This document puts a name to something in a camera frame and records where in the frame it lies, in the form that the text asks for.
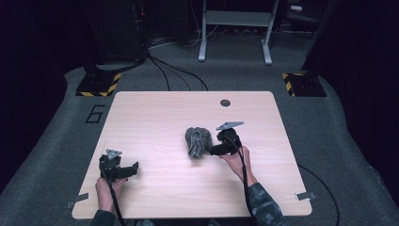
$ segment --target metal stand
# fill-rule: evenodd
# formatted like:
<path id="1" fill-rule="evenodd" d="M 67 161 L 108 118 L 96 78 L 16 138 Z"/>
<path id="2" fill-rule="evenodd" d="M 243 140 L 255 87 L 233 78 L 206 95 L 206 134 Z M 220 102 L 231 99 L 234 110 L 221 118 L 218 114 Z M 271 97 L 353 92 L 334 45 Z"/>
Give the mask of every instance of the metal stand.
<path id="1" fill-rule="evenodd" d="M 205 61 L 206 54 L 206 25 L 243 25 L 243 26 L 264 26 L 267 27 L 266 35 L 261 42 L 263 49 L 264 62 L 266 65 L 272 64 L 268 42 L 272 32 L 273 23 L 276 17 L 279 0 L 275 0 L 271 12 L 240 12 L 240 11 L 216 11 L 206 9 L 206 0 L 203 0 L 202 9 L 202 41 L 199 49 L 199 61 Z"/>

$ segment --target hand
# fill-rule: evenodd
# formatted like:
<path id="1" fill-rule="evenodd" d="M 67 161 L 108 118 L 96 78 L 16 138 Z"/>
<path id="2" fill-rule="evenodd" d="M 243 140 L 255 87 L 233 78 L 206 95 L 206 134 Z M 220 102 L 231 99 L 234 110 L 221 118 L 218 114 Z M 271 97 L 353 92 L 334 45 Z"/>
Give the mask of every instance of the hand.
<path id="1" fill-rule="evenodd" d="M 249 159 L 249 149 L 247 147 L 240 148 L 240 151 L 244 156 L 244 163 L 247 168 L 247 185 L 251 186 L 257 182 L 255 176 L 252 173 L 252 168 L 250 166 Z M 241 182 L 244 182 L 244 174 L 243 174 L 243 163 L 241 161 L 239 153 L 235 153 L 232 155 L 224 154 L 220 155 L 220 158 L 224 159 L 230 166 L 231 170 L 240 178 Z"/>
<path id="2" fill-rule="evenodd" d="M 127 178 L 119 179 L 112 183 L 112 188 L 115 191 L 117 199 L 120 197 L 120 191 L 122 190 L 123 183 L 127 181 Z M 97 200 L 99 203 L 99 209 L 112 212 L 114 209 L 114 202 L 112 200 L 112 195 L 109 190 L 108 183 L 104 178 L 99 178 L 96 184 L 97 190 Z"/>

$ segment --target grey fabric object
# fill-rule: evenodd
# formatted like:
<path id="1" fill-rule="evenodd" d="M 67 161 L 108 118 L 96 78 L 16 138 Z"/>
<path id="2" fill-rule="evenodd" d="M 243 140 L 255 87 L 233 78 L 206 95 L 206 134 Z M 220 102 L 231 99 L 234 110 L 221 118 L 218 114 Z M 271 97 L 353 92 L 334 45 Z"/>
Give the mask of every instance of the grey fabric object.
<path id="1" fill-rule="evenodd" d="M 205 150 L 212 147 L 212 137 L 211 133 L 204 128 L 188 128 L 185 131 L 185 141 L 188 145 L 188 156 L 200 157 Z"/>

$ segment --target camouflage sleeve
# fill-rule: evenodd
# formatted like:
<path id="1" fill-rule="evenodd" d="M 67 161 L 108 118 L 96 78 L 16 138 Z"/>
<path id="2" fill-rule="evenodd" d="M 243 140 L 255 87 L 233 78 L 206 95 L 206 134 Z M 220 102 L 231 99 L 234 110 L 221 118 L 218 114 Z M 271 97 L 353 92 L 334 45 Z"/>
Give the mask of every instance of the camouflage sleeve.
<path id="1" fill-rule="evenodd" d="M 96 215 L 90 222 L 90 226 L 112 226 L 114 225 L 115 215 L 108 211 L 97 210 Z"/>
<path id="2" fill-rule="evenodd" d="M 274 225 L 289 226 L 290 223 L 282 215 L 279 205 L 266 192 L 263 186 L 255 183 L 248 188 L 249 202 L 252 214 L 255 216 L 258 226 Z"/>

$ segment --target table top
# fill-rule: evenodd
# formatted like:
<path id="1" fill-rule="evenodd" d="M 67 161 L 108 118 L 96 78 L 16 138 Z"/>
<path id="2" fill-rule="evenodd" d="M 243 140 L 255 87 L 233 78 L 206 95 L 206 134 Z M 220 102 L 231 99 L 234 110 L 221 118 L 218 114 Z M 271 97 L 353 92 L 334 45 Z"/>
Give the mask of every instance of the table top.
<path id="1" fill-rule="evenodd" d="M 229 100 L 230 106 L 222 106 Z M 120 194 L 124 218 L 248 217 L 244 188 L 228 164 L 214 155 L 190 159 L 184 139 L 190 127 L 210 131 L 226 121 L 250 150 L 252 171 L 285 216 L 311 213 L 295 157 L 279 110 L 268 91 L 123 91 L 109 110 L 79 194 L 74 218 L 92 218 L 98 208 L 95 184 L 99 158 L 106 149 L 121 151 L 121 167 L 139 162 Z"/>

